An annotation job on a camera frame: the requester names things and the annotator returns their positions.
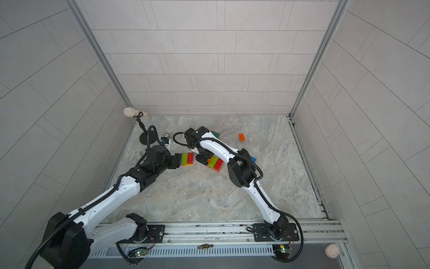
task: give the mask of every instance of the black cable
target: black cable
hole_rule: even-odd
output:
[[[143,159],[145,159],[145,157],[146,157],[146,155],[148,154],[148,150],[149,150],[149,130],[150,129],[153,129],[154,130],[154,132],[155,132],[155,136],[157,137],[157,142],[158,142],[158,144],[160,144],[160,145],[162,145],[162,143],[160,142],[160,139],[158,138],[158,133],[157,133],[157,129],[155,128],[155,126],[154,125],[151,125],[151,126],[149,126],[149,128],[148,128],[148,130],[147,130],[147,141],[146,141],[146,151],[145,151],[145,153],[143,154],[143,156],[137,161],[137,163],[136,163],[136,166],[138,166],[142,161],[143,161]]]
[[[181,133],[183,133],[183,134],[184,134],[184,136],[185,136],[185,133],[184,133],[184,132],[177,132],[177,133],[175,133],[175,134],[172,136],[172,139],[173,139],[173,141],[175,141],[175,143],[176,143],[176,144],[180,144],[181,146],[186,146],[186,147],[188,147],[188,145],[187,145],[187,144],[179,143],[178,141],[176,141],[175,136],[177,136],[178,134],[181,134]]]
[[[48,235],[46,237],[46,239],[37,247],[37,249],[33,252],[33,254],[31,255],[31,257],[28,259],[27,264],[25,265],[25,269],[31,269],[34,261],[36,260],[37,256],[42,253],[42,251],[44,250],[45,246],[49,243],[49,241],[56,235],[58,234],[65,226],[69,225],[72,221],[74,221],[77,217],[83,215],[85,212],[87,212],[88,210],[90,210],[92,207],[98,205],[99,203],[101,203],[103,200],[105,200],[106,198],[108,198],[109,196],[111,196],[116,190],[118,190],[118,186],[121,183],[121,178],[123,176],[125,176],[126,174],[122,174],[118,177],[117,182],[114,184],[114,187],[105,195],[103,195],[103,197],[99,198],[98,200],[96,200],[95,202],[93,202],[92,204],[90,204],[89,206],[83,208],[81,211],[79,211],[78,213],[74,214],[73,216],[69,217],[67,220],[65,220],[62,224],[60,224],[57,228],[55,228],[53,230],[53,232],[51,232],[50,235]]]
[[[273,210],[273,211],[275,211],[275,212],[278,212],[279,214],[282,214],[282,215],[285,215],[285,216],[287,216],[287,217],[290,217],[291,219],[293,219],[294,220],[294,222],[296,223],[296,225],[297,225],[297,228],[298,228],[298,230],[299,230],[299,232],[300,232],[300,247],[299,247],[299,250],[298,250],[298,252],[297,252],[297,254],[294,256],[294,257],[292,257],[291,259],[288,259],[288,260],[280,260],[280,259],[278,259],[278,258],[275,258],[275,257],[272,257],[272,258],[274,258],[275,260],[277,260],[277,261],[280,261],[280,262],[283,262],[283,263],[289,263],[289,262],[292,262],[292,261],[294,261],[295,259],[297,259],[297,257],[300,255],[300,253],[301,253],[301,251],[303,250],[303,244],[304,244],[304,240],[303,240],[303,231],[302,231],[302,229],[301,229],[301,227],[300,227],[300,224],[298,223],[298,221],[297,221],[297,219],[296,218],[294,218],[292,215],[290,215],[290,214],[288,214],[288,213],[286,213],[286,212],[283,212],[283,211],[281,211],[281,210],[279,210],[279,209],[277,209],[277,208],[275,208],[271,203],[269,203],[269,201],[266,199],[266,197],[264,196],[264,194],[263,194],[263,192],[260,190],[260,188],[258,187],[258,185],[257,185],[257,181],[259,181],[259,180],[261,180],[262,178],[263,178],[263,171],[260,169],[260,167],[258,167],[258,165],[256,165],[255,164],[255,162],[253,162],[250,158],[248,158],[248,157],[245,157],[245,156],[243,156],[243,155],[241,155],[241,154],[238,154],[238,153],[236,153],[236,152],[234,152],[233,150],[231,150],[228,146],[226,146],[223,142],[221,142],[220,140],[218,140],[218,139],[215,139],[215,138],[201,138],[201,139],[199,139],[199,140],[197,140],[195,143],[194,143],[194,145],[191,145],[191,148],[195,148],[195,145],[197,145],[198,143],[200,143],[201,141],[204,141],[204,140],[211,140],[211,141],[214,141],[214,142],[217,142],[218,144],[220,144],[221,146],[223,146],[229,153],[231,153],[231,154],[233,154],[234,156],[236,156],[236,157],[238,157],[239,159],[241,159],[242,161],[247,161],[247,162],[249,162],[253,167],[255,167],[255,169],[258,171],[258,173],[259,173],[259,176],[258,177],[256,177],[255,178],[255,180],[254,180],[254,187],[257,189],[257,191],[258,191],[258,193],[260,194],[260,196],[263,198],[263,200],[264,200],[264,202],[268,205],[268,207],[271,209],[271,210]]]
[[[135,264],[137,265],[139,262],[141,262],[143,260],[143,258],[141,259],[130,259],[127,257],[127,255],[124,253],[124,251],[121,249],[120,244],[117,242],[115,243],[115,245],[117,245],[117,249],[119,251],[119,253],[121,254],[121,256],[130,264]]]

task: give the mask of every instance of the gray tile wall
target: gray tile wall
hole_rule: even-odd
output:
[[[130,101],[149,114],[289,113],[337,5],[77,3]]]
[[[2,1],[2,268],[24,268],[53,214],[101,192],[132,124],[125,106],[62,0]]]
[[[351,0],[295,117],[362,268],[430,266],[429,36],[429,1]]]

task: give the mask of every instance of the black mounting plate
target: black mounting plate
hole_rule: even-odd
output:
[[[154,235],[155,237],[155,243],[161,243],[163,241],[164,236],[164,225],[147,225],[148,232]],[[121,244],[136,244],[136,242],[133,242],[133,240],[126,239],[121,240],[119,243]],[[152,239],[150,236],[147,236],[144,241],[140,242],[140,244],[150,244],[152,243]]]
[[[266,223],[254,223],[252,225],[253,229],[259,232],[262,232],[264,234],[268,234],[269,230],[267,228],[267,224]],[[254,239],[255,242],[277,242],[275,240],[273,240],[270,235],[262,235],[261,233],[254,233]],[[287,228],[285,229],[284,232],[284,237],[282,239],[282,241],[289,241],[289,237],[288,235],[290,235],[293,238],[293,241],[299,241],[299,237],[298,237],[298,230],[296,227],[295,223],[288,223]]]

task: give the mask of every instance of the black stand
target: black stand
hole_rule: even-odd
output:
[[[136,120],[139,122],[139,127],[143,130],[143,133],[139,137],[139,141],[143,145],[146,145],[147,142],[148,142],[148,136],[149,136],[149,144],[152,144],[152,143],[154,143],[157,140],[157,135],[155,134],[154,130],[147,131],[145,129],[145,125],[140,120],[140,117],[142,116],[141,113],[142,112],[140,112],[139,115],[136,116]]]

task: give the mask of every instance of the round black base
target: round black base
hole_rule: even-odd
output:
[[[155,134],[154,130],[150,130],[146,132],[147,134],[149,134],[149,144],[154,143],[157,140],[157,135]],[[142,143],[143,145],[146,145],[148,138],[145,135],[145,133],[142,133],[139,137],[139,141],[140,143]]]

